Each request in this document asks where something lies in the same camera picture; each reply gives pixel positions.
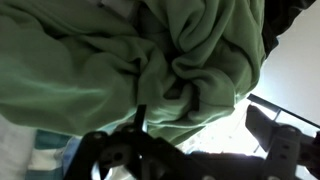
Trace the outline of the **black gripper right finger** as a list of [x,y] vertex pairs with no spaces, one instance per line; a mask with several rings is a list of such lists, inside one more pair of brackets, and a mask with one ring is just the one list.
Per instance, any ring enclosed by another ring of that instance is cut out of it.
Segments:
[[298,165],[320,180],[320,136],[303,134],[298,128],[277,123],[258,107],[249,105],[245,126],[267,153],[262,164],[263,180],[299,180]]

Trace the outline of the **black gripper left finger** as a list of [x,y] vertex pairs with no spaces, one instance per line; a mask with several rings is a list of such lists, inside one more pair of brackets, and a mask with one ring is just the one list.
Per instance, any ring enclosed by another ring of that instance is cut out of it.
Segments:
[[86,134],[63,180],[93,180],[95,166],[100,180],[119,166],[137,180],[182,180],[184,173],[175,160],[181,152],[143,131],[146,109],[139,105],[134,121],[112,135],[103,131]]

